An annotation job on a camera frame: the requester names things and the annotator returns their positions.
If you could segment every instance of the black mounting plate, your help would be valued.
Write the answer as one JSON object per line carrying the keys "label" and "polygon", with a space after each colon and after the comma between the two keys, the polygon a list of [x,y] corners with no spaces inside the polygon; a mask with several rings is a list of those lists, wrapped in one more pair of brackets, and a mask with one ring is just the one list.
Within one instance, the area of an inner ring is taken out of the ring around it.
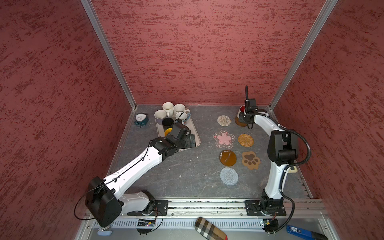
{"label": "black mounting plate", "polygon": [[[259,200],[245,200],[245,209],[247,210],[247,216],[263,216],[263,217],[273,217],[274,214],[271,215],[265,215],[260,210],[256,209],[256,206],[259,205]],[[276,211],[276,216],[287,216],[287,213],[285,212],[284,205],[282,207],[279,207]]]}
{"label": "black mounting plate", "polygon": [[[168,200],[156,200],[154,208],[157,207],[157,210],[163,214],[163,216],[167,215],[168,211]],[[128,216],[154,216],[155,211],[152,211],[149,215],[144,215],[141,211],[134,211],[127,213]]]}

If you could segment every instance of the yellow cup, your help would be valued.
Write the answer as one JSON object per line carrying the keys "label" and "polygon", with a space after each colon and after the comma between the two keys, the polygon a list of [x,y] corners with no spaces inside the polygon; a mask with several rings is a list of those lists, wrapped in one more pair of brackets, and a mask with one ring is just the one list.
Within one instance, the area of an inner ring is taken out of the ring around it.
{"label": "yellow cup", "polygon": [[172,128],[168,128],[165,132],[164,132],[164,135],[167,136],[168,133],[170,133],[172,131]]}

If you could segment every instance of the paw-shaped coaster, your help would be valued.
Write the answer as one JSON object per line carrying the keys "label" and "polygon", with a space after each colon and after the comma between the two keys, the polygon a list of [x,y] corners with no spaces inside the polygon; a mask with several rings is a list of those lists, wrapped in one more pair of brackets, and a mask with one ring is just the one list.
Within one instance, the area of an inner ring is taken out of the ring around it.
{"label": "paw-shaped coaster", "polygon": [[229,134],[227,130],[221,130],[214,134],[214,139],[216,140],[217,147],[232,148],[235,136]]}
{"label": "paw-shaped coaster", "polygon": [[260,164],[260,158],[256,157],[254,152],[243,152],[243,165],[246,166],[249,170],[258,169]]}

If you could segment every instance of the pink flower coaster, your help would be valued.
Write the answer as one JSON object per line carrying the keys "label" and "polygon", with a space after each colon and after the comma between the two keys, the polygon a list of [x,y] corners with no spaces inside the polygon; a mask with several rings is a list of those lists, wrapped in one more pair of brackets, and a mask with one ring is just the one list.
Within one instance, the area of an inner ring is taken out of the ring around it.
{"label": "pink flower coaster", "polygon": [[217,147],[232,148],[235,136],[229,134],[227,130],[221,130],[214,134],[214,139],[216,140]]}

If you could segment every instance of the blue utility knife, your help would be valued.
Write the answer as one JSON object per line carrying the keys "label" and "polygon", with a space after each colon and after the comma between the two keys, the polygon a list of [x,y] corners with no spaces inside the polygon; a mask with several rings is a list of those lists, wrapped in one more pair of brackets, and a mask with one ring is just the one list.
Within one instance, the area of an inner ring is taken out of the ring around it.
{"label": "blue utility knife", "polygon": [[306,240],[328,240],[328,238],[323,234],[311,232],[292,225],[287,225],[287,232]]}

